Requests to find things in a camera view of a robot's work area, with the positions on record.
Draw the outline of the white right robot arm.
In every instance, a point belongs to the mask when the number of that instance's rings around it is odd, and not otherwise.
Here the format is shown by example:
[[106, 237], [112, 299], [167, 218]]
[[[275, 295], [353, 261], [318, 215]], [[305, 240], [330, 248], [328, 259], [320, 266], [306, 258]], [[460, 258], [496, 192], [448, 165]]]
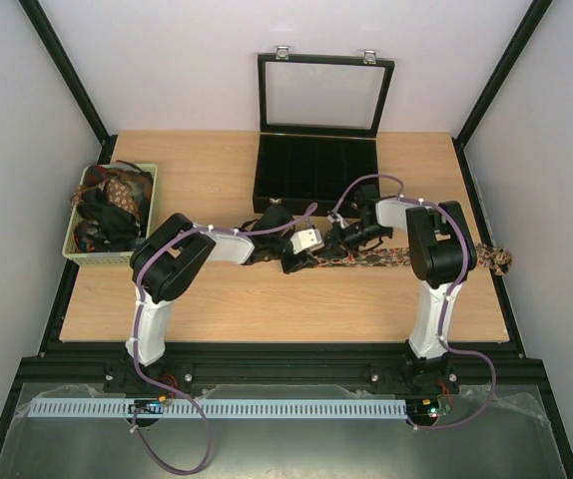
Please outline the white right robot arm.
[[356, 192], [359, 221], [348, 225], [333, 208], [324, 238], [328, 259], [356, 256], [375, 239], [406, 232], [410, 266], [419, 280], [415, 325], [405, 343], [400, 381], [411, 392], [447, 378], [448, 329], [454, 303], [468, 273], [476, 268], [475, 245], [460, 203], [435, 204], [403, 195], [384, 198], [373, 185]]

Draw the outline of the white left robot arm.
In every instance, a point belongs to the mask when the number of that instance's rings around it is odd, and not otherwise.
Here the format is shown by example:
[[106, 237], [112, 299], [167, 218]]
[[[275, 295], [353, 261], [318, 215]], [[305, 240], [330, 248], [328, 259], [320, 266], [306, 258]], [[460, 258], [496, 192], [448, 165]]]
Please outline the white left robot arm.
[[134, 321], [124, 357], [106, 365], [106, 387], [151, 393], [164, 383], [187, 392], [191, 379], [164, 378], [161, 363], [176, 302], [209, 262], [251, 265], [279, 260], [286, 271], [307, 263], [323, 247], [322, 234], [310, 222], [315, 208], [310, 205], [296, 218], [273, 205], [261, 217], [231, 229], [200, 225], [180, 213], [169, 216], [130, 259]]

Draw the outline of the patterned paisley tie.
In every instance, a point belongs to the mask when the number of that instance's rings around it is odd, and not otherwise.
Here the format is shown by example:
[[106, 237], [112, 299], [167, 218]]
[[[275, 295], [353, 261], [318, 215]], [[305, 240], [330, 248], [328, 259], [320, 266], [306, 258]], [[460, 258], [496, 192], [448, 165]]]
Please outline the patterned paisley tie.
[[[475, 250], [477, 265], [488, 268], [494, 275], [506, 275], [512, 267], [512, 254], [505, 248], [478, 243]], [[410, 266], [410, 249], [408, 247], [377, 248], [343, 258], [316, 257], [314, 260], [315, 263], [311, 267], [403, 267]]]

